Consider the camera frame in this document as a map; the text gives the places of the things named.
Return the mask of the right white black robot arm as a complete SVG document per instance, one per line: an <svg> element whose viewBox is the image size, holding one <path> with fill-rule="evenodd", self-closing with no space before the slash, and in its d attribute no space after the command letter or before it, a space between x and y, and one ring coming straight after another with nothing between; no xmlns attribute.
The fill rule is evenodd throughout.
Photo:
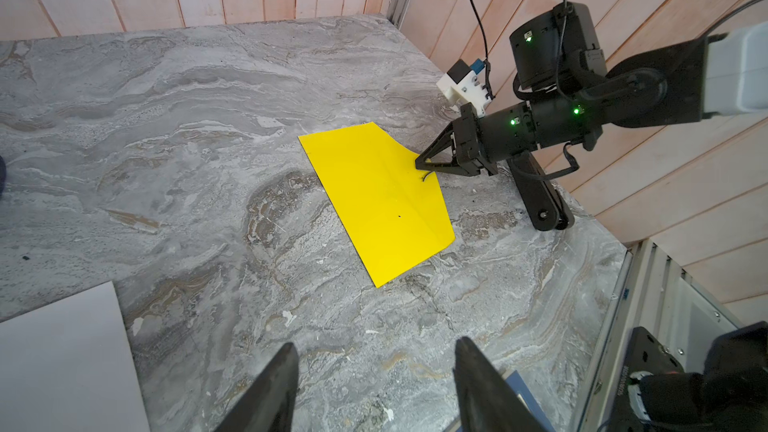
<svg viewBox="0 0 768 432"><path fill-rule="evenodd" d="M510 36L518 103L488 113L492 97L481 63L458 61L439 88L458 111L416 158L425 173L495 174L506 162L517 178L549 175L531 161L551 146L593 150L603 128L651 128L767 109L767 27L721 33L631 56L608 67L587 6L565 2Z"/></svg>

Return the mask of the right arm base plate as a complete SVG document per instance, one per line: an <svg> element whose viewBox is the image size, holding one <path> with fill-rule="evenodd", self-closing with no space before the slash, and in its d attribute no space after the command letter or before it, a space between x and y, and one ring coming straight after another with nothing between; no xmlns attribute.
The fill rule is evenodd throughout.
<svg viewBox="0 0 768 432"><path fill-rule="evenodd" d="M717 337L701 372L686 372L643 327L633 330L600 431L765 431L767 323Z"/></svg>

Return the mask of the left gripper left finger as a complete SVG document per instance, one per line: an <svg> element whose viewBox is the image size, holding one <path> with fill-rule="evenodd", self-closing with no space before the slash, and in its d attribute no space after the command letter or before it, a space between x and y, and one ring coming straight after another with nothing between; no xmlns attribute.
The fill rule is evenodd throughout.
<svg viewBox="0 0 768 432"><path fill-rule="evenodd" d="M290 431L299 383L299 355L287 342L216 427L227 431Z"/></svg>

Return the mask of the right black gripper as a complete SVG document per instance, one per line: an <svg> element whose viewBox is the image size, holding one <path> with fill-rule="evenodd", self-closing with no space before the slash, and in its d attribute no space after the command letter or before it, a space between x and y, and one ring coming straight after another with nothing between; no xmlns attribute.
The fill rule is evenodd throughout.
<svg viewBox="0 0 768 432"><path fill-rule="evenodd" d="M519 163L528 152L528 127L524 124L527 114L528 105L519 103L479 118L472 104L464 104L460 117L415 159L415 167L427 173L472 177L482 170L494 175L497 162L509 161L515 173L527 177ZM450 160L435 162L437 155L446 150L451 151Z"/></svg>

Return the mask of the yellow envelope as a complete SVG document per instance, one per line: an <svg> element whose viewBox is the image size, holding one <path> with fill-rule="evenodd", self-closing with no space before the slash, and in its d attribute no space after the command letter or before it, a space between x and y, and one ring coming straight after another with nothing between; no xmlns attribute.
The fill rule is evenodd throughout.
<svg viewBox="0 0 768 432"><path fill-rule="evenodd" d="M450 246L455 233L438 179L374 123L299 141L375 286Z"/></svg>

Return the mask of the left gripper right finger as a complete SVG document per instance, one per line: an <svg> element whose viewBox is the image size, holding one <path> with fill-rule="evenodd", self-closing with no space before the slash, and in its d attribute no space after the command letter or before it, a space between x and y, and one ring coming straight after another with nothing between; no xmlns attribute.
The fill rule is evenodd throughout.
<svg viewBox="0 0 768 432"><path fill-rule="evenodd" d="M456 341L453 374L463 431L545 431L469 337Z"/></svg>

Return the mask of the red white letter card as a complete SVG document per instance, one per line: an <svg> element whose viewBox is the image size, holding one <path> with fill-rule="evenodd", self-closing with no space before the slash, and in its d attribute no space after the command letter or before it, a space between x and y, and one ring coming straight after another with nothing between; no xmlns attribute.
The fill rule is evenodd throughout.
<svg viewBox="0 0 768 432"><path fill-rule="evenodd" d="M112 283L2 323L1 428L148 430Z"/></svg>

